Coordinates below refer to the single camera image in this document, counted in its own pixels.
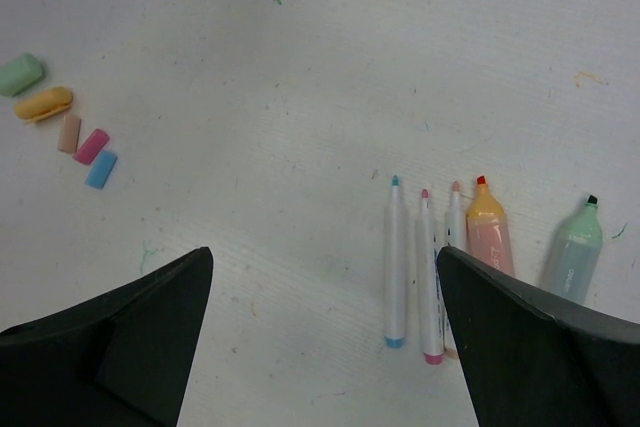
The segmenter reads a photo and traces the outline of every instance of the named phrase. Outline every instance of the paint speck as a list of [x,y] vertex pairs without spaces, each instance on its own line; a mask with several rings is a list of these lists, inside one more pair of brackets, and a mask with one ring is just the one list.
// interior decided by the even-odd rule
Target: paint speck
[[597,84],[602,83],[602,80],[600,79],[600,77],[598,77],[593,72],[587,72],[586,70],[581,70],[580,72],[578,72],[576,75],[573,76],[573,80],[576,83],[576,87],[578,88],[582,87],[582,83],[580,82],[580,79],[582,79],[582,77],[586,77],[589,80],[593,80]]
[[625,222],[624,225],[622,226],[622,230],[620,232],[618,232],[616,235],[614,235],[613,237],[611,237],[612,239],[617,239],[618,237],[620,237],[622,234],[624,234],[625,229],[627,228],[627,225],[629,225],[629,222]]
[[142,250],[144,251],[144,253],[142,254],[142,260],[140,261],[140,266],[138,267],[138,271],[140,272],[140,275],[144,275],[144,267],[147,263],[147,260],[149,260],[149,257],[151,257],[152,255],[158,252],[158,249],[147,248],[146,241],[142,242]]

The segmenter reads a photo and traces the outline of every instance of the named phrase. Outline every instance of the blue marker cap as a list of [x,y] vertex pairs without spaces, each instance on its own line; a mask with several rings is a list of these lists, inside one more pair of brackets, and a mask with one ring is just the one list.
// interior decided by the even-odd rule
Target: blue marker cap
[[87,180],[84,181],[85,185],[93,187],[94,189],[102,189],[109,178],[109,174],[116,160],[118,160],[118,156],[113,152],[109,152],[108,150],[100,152],[93,162],[93,167],[89,175],[87,175]]
[[387,347],[389,347],[390,349],[399,349],[404,345],[404,337],[402,339],[390,339],[388,337],[385,337],[384,341],[387,343]]

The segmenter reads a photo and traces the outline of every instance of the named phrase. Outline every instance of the teal object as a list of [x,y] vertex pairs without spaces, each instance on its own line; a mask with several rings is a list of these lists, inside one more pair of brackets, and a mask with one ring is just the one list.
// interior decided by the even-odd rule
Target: teal object
[[116,164],[116,160],[118,160],[118,156],[113,152],[108,150],[100,152],[87,176],[87,180],[84,181],[85,185],[102,190],[113,166]]
[[13,97],[44,78],[44,68],[33,55],[24,53],[0,67],[0,95]]
[[583,304],[602,250],[602,228],[596,214],[598,199],[589,196],[580,211],[558,229],[542,288]]

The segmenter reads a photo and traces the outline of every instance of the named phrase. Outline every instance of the white marker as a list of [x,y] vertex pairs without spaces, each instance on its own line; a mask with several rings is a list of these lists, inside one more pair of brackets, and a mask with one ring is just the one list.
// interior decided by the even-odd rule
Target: white marker
[[416,228],[418,248],[418,306],[422,353],[428,364],[442,362],[444,343],[442,335],[442,306],[440,283],[436,271],[436,236],[429,192],[422,191],[420,216]]
[[[444,225],[447,229],[447,245],[456,247],[463,252],[467,250],[467,219],[462,205],[460,205],[460,184],[456,180],[451,188],[451,200],[449,210],[444,216]],[[456,342],[453,339],[451,325],[446,309],[444,314],[444,348],[447,356],[457,359],[458,351]]]
[[387,347],[404,345],[407,317],[407,210],[394,175],[384,210],[384,339]]

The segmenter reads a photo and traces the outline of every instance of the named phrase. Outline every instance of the table surface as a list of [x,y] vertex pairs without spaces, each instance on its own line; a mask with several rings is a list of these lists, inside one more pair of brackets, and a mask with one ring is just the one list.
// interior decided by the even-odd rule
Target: table surface
[[531,283],[598,195],[587,305],[640,321],[637,0],[0,5],[2,62],[44,59],[30,93],[72,88],[81,138],[102,128],[119,155],[90,189],[61,119],[24,126],[0,99],[0,328],[210,246],[181,425],[475,425],[460,365],[421,359],[415,286],[407,347],[383,347],[394,173],[439,220],[453,180],[469,197],[487,175]]

